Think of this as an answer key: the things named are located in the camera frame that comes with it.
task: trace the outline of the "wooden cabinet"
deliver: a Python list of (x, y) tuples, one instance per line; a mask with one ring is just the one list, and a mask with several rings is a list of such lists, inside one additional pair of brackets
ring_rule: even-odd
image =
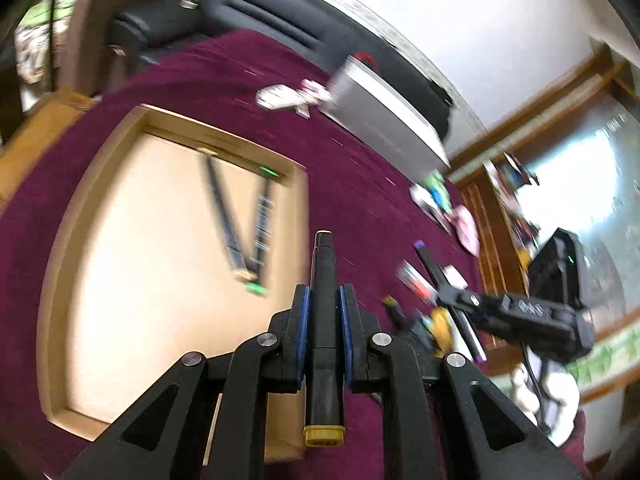
[[(485, 293), (528, 294), (526, 273), (520, 267), (509, 219), (487, 171), (483, 168), (460, 191), (478, 227), (478, 263)], [(489, 376), (508, 373), (522, 360), (519, 348), (490, 335), (486, 335), (484, 341)]]

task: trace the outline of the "gray box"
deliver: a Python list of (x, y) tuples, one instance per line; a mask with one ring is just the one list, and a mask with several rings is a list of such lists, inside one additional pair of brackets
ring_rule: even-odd
[(449, 167), (436, 130), (375, 72), (349, 56), (320, 110), (414, 182)]

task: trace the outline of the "marker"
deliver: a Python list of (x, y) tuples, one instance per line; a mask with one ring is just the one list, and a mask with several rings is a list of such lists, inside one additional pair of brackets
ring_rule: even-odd
[[(447, 279), (445, 273), (433, 259), (433, 256), (427, 250), (424, 242), (418, 240), (414, 244), (414, 248), (415, 252), (418, 254), (418, 258), (420, 258), (421, 263), (423, 264), (425, 270), (429, 273), (435, 285), (439, 286), (445, 283), (449, 283), (449, 280)], [(471, 357), (473, 357), (476, 363), (484, 363), (486, 361), (486, 353), (484, 351), (482, 343), (480, 342), (480, 339), (476, 335), (476, 331), (474, 330), (473, 325), (471, 325), (468, 314), (464, 310), (460, 310), (457, 308), (447, 307), (447, 310), (451, 314), (453, 323), (455, 323), (456, 328), (460, 332), (462, 340), (469, 348)]]
[(218, 180), (218, 177), (216, 175), (216, 153), (208, 150), (207, 148), (198, 148), (198, 151), (201, 152), (205, 157), (207, 176), (209, 177), (209, 187), (211, 189), (213, 201), (218, 212), (218, 220), (223, 231), (226, 254), (229, 257), (229, 261), (231, 262), (234, 279), (241, 282), (250, 282), (255, 278), (255, 274), (253, 272), (249, 272), (249, 270), (246, 268), (244, 256), (242, 256), (242, 249), (240, 248), (240, 244), (238, 243), (236, 231), (226, 208), (225, 199), (220, 187), (220, 181)]
[(309, 447), (344, 443), (342, 319), (337, 304), (332, 234), (318, 231), (311, 263), (311, 304), (303, 436)]
[(264, 296), (267, 289), (260, 282), (262, 270), (264, 269), (265, 254), (269, 250), (268, 241), (271, 237), (269, 232), (269, 222), (271, 219), (271, 211), (273, 210), (273, 202), (269, 198), (269, 189), (271, 185), (271, 177), (278, 174), (275, 171), (261, 166), (260, 169), (265, 173), (264, 188), (258, 196), (257, 213), (255, 218), (255, 244), (254, 256), (250, 259), (251, 271), (255, 274), (255, 279), (246, 284), (246, 290), (258, 296)]
[(396, 276), (424, 303), (435, 304), (438, 299), (438, 291), (408, 261), (402, 261), (396, 270)]
[(382, 304), (386, 307), (386, 312), (389, 314), (392, 323), (397, 330), (407, 330), (409, 327), (409, 321), (407, 320), (400, 304), (391, 296), (387, 296), (382, 300)]

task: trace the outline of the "black cable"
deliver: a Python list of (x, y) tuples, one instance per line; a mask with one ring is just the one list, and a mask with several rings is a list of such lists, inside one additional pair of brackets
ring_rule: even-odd
[(53, 45), (53, 24), (56, 21), (56, 0), (50, 0), (49, 8), (49, 91), (56, 91), (56, 60)]
[(548, 435), (550, 433), (550, 428), (548, 427), (545, 421), (546, 410), (545, 410), (544, 404), (542, 403), (542, 400), (543, 400), (542, 390), (540, 389), (540, 384), (538, 383), (538, 380), (536, 379), (536, 376), (534, 375), (533, 370), (531, 369), (531, 363), (529, 363), (529, 355), (527, 353), (527, 346), (524, 343), (520, 343), (520, 347), (522, 348), (522, 362), (524, 363), (524, 367), (527, 370), (527, 374), (529, 374), (529, 379), (533, 384), (533, 392), (536, 394), (536, 397), (540, 402), (540, 410), (538, 410), (538, 413), (540, 414), (540, 418), (536, 418), (536, 420), (538, 421), (538, 428), (540, 429), (540, 431), (542, 431), (542, 433), (544, 433), (545, 435)]

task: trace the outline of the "maroon tablecloth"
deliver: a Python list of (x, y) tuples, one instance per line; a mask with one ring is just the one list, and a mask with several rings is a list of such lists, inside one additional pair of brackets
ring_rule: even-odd
[[(413, 243), (424, 240), (439, 263), (453, 264), (470, 288), (481, 290), (476, 259), (411, 202), (409, 181), (380, 156), (317, 110), (311, 120), (291, 111), (266, 112), (255, 93), (268, 85), (297, 88), (303, 78), (327, 74), (292, 50), (256, 32), (235, 32), (189, 47), (83, 116), (22, 183), (0, 218), (0, 417), (25, 451), (58, 478), (87, 445), (48, 423), (36, 384), (35, 337), (40, 289), (58, 225), (95, 153), (136, 105), (172, 110), (282, 153), (306, 167), (309, 233), (334, 232), (338, 278), (356, 288), (360, 307), (390, 329), (381, 299), (405, 306), (415, 298), (395, 278), (398, 263), (415, 267)], [(453, 202), (460, 195), (449, 186)], [(268, 472), (297, 478), (382, 478), (380, 407), (346, 395), (347, 440), (337, 450), (309, 450), (305, 459)]]

